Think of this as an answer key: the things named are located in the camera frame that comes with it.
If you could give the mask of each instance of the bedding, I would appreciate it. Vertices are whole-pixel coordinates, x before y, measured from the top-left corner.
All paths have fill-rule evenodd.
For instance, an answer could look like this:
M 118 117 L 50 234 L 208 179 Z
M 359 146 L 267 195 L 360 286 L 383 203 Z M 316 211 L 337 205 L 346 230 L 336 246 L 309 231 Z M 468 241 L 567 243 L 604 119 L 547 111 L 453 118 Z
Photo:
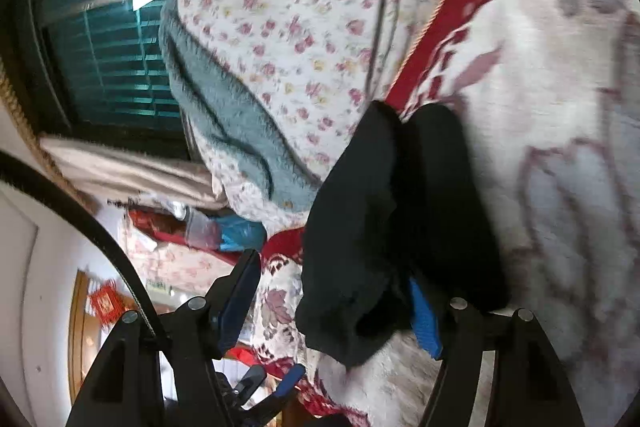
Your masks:
M 185 29 L 176 0 L 162 8 L 158 43 L 172 95 L 189 121 L 278 206 L 308 210 L 319 180 L 292 155 L 254 95 Z
M 343 413 L 354 427 L 415 427 L 433 390 L 440 362 L 418 347 L 415 336 L 396 332 L 360 367 L 345 368 L 310 349 L 296 328 L 302 298 L 302 229 L 276 234 L 260 254 L 251 345 L 258 361 L 281 378 L 294 363 L 306 367 L 298 399 L 315 415 Z M 470 427 L 484 425 L 493 353 L 485 353 Z
M 367 102 L 385 97 L 439 1 L 178 0 L 178 11 L 191 34 L 262 103 L 302 163 L 324 179 Z M 206 140 L 198 146 L 224 178 L 236 213 L 260 216 L 268 232 L 277 232 L 277 223 L 303 223 L 303 215 L 267 204 L 227 153 Z M 234 194 L 234 187 L 244 191 Z M 234 206 L 240 199 L 246 204 Z

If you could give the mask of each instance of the metal screw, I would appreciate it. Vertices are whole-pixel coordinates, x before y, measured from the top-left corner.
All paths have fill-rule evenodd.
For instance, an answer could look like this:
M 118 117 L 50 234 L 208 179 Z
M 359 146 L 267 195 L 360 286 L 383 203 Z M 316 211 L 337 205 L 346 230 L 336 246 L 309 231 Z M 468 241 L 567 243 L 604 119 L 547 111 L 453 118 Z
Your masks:
M 135 322 L 136 320 L 138 320 L 138 312 L 137 311 L 129 310 L 128 312 L 125 312 L 124 315 L 122 316 L 122 321 L 125 324 L 131 324 L 131 323 Z
M 464 310 L 466 308 L 466 301 L 462 297 L 453 297 L 449 301 L 449 306 L 455 310 Z
M 531 313 L 527 309 L 522 308 L 518 310 L 518 317 L 520 317 L 521 320 L 525 322 L 531 322 L 533 320 L 533 313 Z
M 190 299 L 190 301 L 188 302 L 187 306 L 191 309 L 191 310 L 201 310 L 204 308 L 204 305 L 207 303 L 207 301 L 205 300 L 204 297 L 194 297 L 193 299 Z

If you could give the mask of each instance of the floral blanket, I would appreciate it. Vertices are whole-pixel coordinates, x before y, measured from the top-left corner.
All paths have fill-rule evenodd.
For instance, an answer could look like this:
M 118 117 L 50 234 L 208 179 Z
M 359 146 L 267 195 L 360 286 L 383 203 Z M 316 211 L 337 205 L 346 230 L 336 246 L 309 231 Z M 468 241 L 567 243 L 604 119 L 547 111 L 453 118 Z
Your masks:
M 383 99 L 440 0 L 178 0 L 186 28 L 262 103 L 302 163 L 324 179 L 367 103 Z M 271 234 L 304 223 L 198 140 L 231 206 Z
M 363 366 L 347 370 L 328 355 L 309 349 L 294 321 L 302 297 L 302 230 L 276 234 L 263 252 L 256 292 L 252 346 L 267 371 L 283 377 L 294 363 L 306 367 L 298 399 L 315 415 L 341 412 L 354 427 L 415 427 L 420 422 L 440 367 L 410 333 L 396 333 Z M 482 361 L 491 372 L 493 356 Z M 478 391 L 471 427 L 484 425 L 490 379 Z

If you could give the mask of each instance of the white wall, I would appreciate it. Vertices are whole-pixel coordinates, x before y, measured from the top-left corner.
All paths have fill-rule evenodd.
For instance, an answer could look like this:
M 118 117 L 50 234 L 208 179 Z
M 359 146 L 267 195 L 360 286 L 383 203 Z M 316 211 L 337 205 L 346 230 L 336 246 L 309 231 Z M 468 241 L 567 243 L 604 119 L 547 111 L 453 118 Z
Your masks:
M 0 148 L 36 167 L 2 107 Z M 101 279 L 116 279 L 117 273 L 97 248 L 48 208 L 7 185 L 0 184 L 0 192 L 15 207 L 17 215 L 22 213 L 27 223 L 31 221 L 37 227 L 22 307 L 22 361 L 33 419 L 37 427 L 63 427 L 71 407 L 66 356 L 76 271 L 82 269 Z M 121 217 L 122 211 L 103 207 L 97 219 L 114 235 Z M 16 260 L 11 270 L 2 266 L 3 275 L 23 280 L 24 268 L 24 263 Z M 4 300 L 0 301 L 0 315 L 9 308 Z M 5 343 L 5 331 L 0 331 Z M 13 333 L 14 342 L 19 332 L 18 328 Z
M 22 367 L 22 294 L 37 227 L 0 193 L 0 377 L 33 421 Z

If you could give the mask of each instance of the bed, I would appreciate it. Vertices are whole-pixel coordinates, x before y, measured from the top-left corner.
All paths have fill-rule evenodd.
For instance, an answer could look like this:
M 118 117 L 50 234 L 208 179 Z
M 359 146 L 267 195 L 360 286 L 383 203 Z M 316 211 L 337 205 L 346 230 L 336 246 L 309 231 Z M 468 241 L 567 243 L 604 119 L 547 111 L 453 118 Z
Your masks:
M 178 9 L 321 179 L 370 100 L 385 100 L 405 118 L 433 101 L 454 108 L 514 305 L 531 308 L 545 327 L 587 425 L 620 418 L 640 381 L 638 0 L 178 0 Z M 391 353 L 396 367 L 418 357 L 428 368 L 404 375 L 412 396 L 404 409 L 376 410 L 372 396 L 384 393 L 366 391 L 362 373 L 325 386 L 322 372 L 329 382 L 340 368 L 312 360 L 318 355 L 301 347 L 290 320 L 303 256 L 295 234 L 306 212 L 275 206 L 233 158 L 195 136 L 231 207 L 262 221 L 271 236 L 254 313 L 264 363 L 306 361 L 307 402 L 345 410 L 354 425 L 414 425 L 433 362 L 410 339 L 385 346 L 381 356 Z M 389 377 L 378 359 L 362 371 Z M 475 425 L 482 425 L 488 373 Z

